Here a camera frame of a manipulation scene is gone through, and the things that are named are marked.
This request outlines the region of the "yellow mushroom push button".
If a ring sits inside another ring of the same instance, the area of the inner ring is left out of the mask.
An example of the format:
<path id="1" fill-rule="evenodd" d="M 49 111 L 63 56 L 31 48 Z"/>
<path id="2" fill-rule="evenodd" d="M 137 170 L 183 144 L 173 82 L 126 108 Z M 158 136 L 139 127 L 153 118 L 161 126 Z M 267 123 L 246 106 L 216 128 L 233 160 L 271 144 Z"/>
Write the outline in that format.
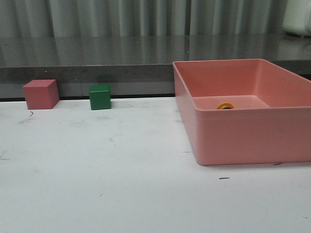
<path id="1" fill-rule="evenodd" d="M 223 102 L 218 105 L 217 109 L 234 109 L 234 105 L 230 102 Z"/>

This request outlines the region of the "grey stone counter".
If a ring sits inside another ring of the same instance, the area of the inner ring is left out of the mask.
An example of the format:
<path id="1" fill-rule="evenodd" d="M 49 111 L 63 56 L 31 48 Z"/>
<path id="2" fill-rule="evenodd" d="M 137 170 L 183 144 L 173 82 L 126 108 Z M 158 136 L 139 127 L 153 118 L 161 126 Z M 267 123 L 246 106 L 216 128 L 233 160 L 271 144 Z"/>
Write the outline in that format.
<path id="1" fill-rule="evenodd" d="M 310 38 L 284 33 L 4 38 L 0 98 L 23 99 L 34 79 L 55 79 L 63 100 L 85 99 L 102 83 L 116 98 L 172 97 L 173 62 L 250 58 L 311 76 Z"/>

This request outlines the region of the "green cube block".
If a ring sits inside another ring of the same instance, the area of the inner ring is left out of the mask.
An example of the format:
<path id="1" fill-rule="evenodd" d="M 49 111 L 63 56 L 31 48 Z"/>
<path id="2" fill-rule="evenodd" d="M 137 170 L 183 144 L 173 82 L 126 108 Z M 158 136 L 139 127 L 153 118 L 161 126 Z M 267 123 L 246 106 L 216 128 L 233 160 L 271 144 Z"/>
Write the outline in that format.
<path id="1" fill-rule="evenodd" d="M 98 84 L 89 88 L 91 110 L 111 109 L 110 85 Z"/>

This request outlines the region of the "pink plastic bin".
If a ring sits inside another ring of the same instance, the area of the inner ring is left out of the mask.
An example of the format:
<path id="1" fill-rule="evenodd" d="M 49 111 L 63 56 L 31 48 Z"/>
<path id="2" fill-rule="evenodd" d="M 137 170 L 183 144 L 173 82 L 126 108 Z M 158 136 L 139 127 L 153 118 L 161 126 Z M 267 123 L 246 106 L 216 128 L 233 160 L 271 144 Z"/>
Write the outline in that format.
<path id="1" fill-rule="evenodd" d="M 263 59 L 179 61 L 173 70 L 199 164 L 310 161 L 309 80 Z M 223 102 L 234 109 L 217 109 Z"/>

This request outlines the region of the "pink cube block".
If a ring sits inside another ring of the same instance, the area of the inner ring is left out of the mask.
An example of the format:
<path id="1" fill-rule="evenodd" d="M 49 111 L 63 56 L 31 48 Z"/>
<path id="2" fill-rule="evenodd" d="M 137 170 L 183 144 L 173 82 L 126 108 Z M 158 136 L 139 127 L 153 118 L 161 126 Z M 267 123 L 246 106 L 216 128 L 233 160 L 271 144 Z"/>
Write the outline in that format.
<path id="1" fill-rule="evenodd" d="M 60 101 L 56 80 L 32 80 L 22 90 L 29 110 L 52 109 Z"/>

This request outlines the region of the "grey curtain backdrop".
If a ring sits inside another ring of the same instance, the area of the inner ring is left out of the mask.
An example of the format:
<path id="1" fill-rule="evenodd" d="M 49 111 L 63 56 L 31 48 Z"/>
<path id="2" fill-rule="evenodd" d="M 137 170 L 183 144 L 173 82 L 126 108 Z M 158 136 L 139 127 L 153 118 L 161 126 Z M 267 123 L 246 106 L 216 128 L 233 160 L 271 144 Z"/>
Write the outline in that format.
<path id="1" fill-rule="evenodd" d="M 3 0 L 1 38 L 278 33 L 284 0 Z"/>

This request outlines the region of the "white appliance on counter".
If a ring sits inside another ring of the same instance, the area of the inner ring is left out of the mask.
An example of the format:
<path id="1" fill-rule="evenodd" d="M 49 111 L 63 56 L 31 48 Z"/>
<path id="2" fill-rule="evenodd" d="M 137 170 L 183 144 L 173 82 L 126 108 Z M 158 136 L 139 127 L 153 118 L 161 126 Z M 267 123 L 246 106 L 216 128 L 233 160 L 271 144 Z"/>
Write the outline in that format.
<path id="1" fill-rule="evenodd" d="M 286 33 L 311 36 L 311 1 L 288 0 L 282 28 Z"/>

